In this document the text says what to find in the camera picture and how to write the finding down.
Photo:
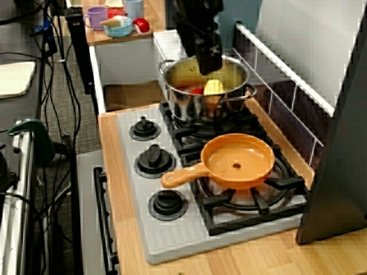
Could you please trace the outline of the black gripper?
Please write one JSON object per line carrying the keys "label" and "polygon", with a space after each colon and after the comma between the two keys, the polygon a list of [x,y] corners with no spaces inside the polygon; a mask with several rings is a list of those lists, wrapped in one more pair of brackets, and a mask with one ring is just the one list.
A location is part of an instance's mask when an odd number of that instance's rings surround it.
{"label": "black gripper", "polygon": [[175,28],[188,57],[197,56],[202,75],[222,66],[222,45],[217,33],[215,16],[222,10],[176,11],[173,15]]}

